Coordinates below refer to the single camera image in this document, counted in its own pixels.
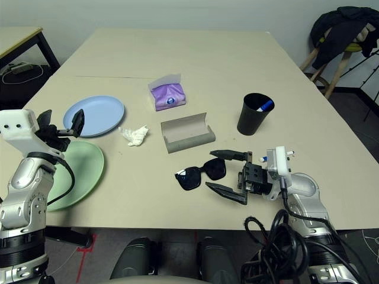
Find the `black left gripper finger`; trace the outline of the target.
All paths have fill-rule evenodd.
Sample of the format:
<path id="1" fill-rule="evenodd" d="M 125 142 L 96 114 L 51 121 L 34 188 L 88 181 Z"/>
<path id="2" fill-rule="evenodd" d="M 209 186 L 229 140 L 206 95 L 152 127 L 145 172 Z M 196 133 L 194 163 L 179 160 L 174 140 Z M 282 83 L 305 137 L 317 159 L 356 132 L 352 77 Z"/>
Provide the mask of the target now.
<path id="1" fill-rule="evenodd" d="M 77 111 L 72 118 L 72 126 L 70 129 L 58 130 L 58 137 L 75 137 L 78 138 L 81 135 L 85 124 L 85 114 L 83 109 Z"/>
<path id="2" fill-rule="evenodd" d="M 42 112 L 37 117 L 38 126 L 40 128 L 48 127 L 50 125 L 51 116 L 52 116 L 52 110 L 51 109 L 48 109 L 47 111 Z"/>

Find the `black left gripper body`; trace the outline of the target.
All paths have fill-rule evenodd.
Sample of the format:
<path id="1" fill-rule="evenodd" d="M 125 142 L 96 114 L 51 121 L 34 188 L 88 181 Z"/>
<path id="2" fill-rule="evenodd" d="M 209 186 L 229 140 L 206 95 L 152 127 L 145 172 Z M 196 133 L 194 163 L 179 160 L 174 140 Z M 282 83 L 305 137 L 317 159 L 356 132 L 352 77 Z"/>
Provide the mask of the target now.
<path id="1" fill-rule="evenodd" d="M 49 147 L 58 151 L 66 151 L 70 144 L 71 130 L 58 130 L 55 125 L 40 127 L 36 136 Z"/>

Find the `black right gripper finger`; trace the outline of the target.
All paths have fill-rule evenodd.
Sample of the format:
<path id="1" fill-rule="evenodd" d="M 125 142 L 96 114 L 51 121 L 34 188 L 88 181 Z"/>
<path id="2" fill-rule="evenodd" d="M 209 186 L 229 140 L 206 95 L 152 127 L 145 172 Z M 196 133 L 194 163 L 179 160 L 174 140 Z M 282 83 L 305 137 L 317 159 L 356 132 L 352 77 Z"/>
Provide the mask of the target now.
<path id="1" fill-rule="evenodd" d="M 252 161 L 251 152 L 239 152 L 233 150 L 214 150 L 210 152 L 211 155 L 223 160 L 238 160 L 238 161 Z"/>
<path id="2" fill-rule="evenodd" d="M 248 203 L 248 193 L 246 191 L 242 191 L 242 193 L 235 192 L 232 188 L 227 186 L 223 186 L 216 183 L 206 182 L 205 183 L 212 191 L 217 193 L 218 195 L 229 199 L 231 201 L 235 201 L 242 205 L 247 205 Z"/>

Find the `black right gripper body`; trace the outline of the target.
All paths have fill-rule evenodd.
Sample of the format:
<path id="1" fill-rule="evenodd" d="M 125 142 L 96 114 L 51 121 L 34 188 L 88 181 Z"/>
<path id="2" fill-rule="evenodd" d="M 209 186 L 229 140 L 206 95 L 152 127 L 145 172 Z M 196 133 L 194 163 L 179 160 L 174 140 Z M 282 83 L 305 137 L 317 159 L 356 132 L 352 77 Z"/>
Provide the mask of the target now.
<path id="1" fill-rule="evenodd" d="M 271 183 L 268 182 L 267 170 L 259 165 L 246 162 L 238 174 L 237 188 L 242 192 L 268 195 L 271 192 Z"/>

